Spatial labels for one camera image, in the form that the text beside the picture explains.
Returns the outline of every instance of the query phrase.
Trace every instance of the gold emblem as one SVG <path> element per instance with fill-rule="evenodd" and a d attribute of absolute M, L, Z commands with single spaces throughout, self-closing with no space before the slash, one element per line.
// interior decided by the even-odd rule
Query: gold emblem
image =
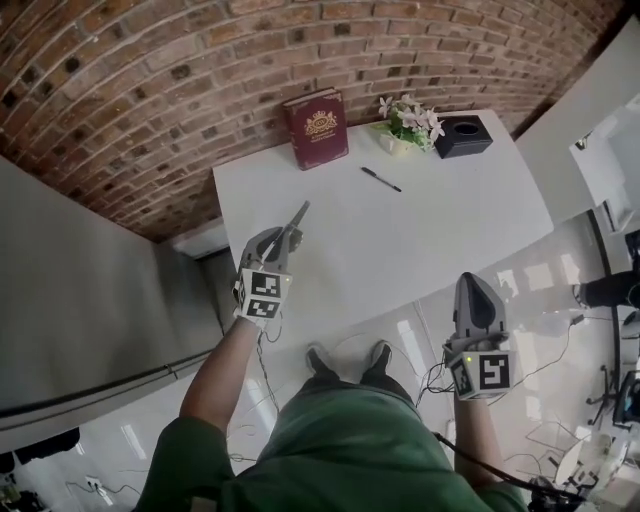
<path fill-rule="evenodd" d="M 338 126 L 338 121 L 333 115 L 333 112 L 327 114 L 324 110 L 320 110 L 313 114 L 311 119 L 307 119 L 307 125 L 304 131 L 307 136 L 311 136 L 326 132 L 336 126 Z"/>

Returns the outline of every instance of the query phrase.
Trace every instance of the sneaker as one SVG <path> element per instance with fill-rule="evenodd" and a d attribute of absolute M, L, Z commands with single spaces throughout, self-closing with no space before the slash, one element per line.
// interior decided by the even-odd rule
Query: sneaker
<path fill-rule="evenodd" d="M 313 374 L 322 373 L 327 369 L 331 370 L 331 356 L 329 352 L 327 352 L 327 349 L 320 345 L 320 343 L 312 343 L 309 345 L 305 360 L 307 362 L 307 368 L 309 368 L 309 371 Z"/>
<path fill-rule="evenodd" d="M 587 306 L 587 304 L 585 304 L 584 301 L 582 300 L 581 289 L 582 289 L 582 285 L 574 284 L 572 286 L 573 298 L 576 299 L 578 306 L 580 306 L 582 309 L 589 309 L 589 306 Z"/>
<path fill-rule="evenodd" d="M 380 340 L 371 349 L 369 368 L 373 368 L 375 366 L 379 370 L 386 372 L 387 366 L 389 366 L 389 363 L 391 362 L 392 355 L 393 352 L 391 351 L 391 345 L 384 340 Z"/>

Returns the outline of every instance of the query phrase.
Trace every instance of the electrical outlet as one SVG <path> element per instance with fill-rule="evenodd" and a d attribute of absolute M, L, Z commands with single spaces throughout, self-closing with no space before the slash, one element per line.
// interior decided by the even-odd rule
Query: electrical outlet
<path fill-rule="evenodd" d="M 85 479 L 87 481 L 87 485 L 89 486 L 89 489 L 98 489 L 102 487 L 102 482 L 100 481 L 100 479 L 94 476 L 87 476 L 85 477 Z"/>

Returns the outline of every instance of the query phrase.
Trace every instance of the tissue box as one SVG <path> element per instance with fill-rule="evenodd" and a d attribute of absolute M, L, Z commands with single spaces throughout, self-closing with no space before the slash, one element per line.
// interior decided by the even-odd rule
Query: tissue box
<path fill-rule="evenodd" d="M 444 136 L 436 139 L 440 158 L 475 155 L 487 149 L 493 139 L 478 116 L 449 116 L 442 119 Z"/>

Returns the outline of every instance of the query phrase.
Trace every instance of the metal stand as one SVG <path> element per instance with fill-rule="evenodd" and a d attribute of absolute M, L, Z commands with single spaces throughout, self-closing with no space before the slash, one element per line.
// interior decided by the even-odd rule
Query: metal stand
<path fill-rule="evenodd" d="M 612 405 L 612 402 L 615 404 L 615 401 L 618 397 L 618 393 L 616 390 L 614 372 L 610 372 L 607 370 L 605 365 L 600 367 L 600 371 L 604 373 L 604 393 L 599 398 L 592 400 L 591 398 L 587 398 L 588 405 L 600 404 L 600 408 L 598 409 L 598 413 L 596 417 L 592 420 L 587 421 L 587 425 L 592 426 L 600 419 L 602 414 Z"/>

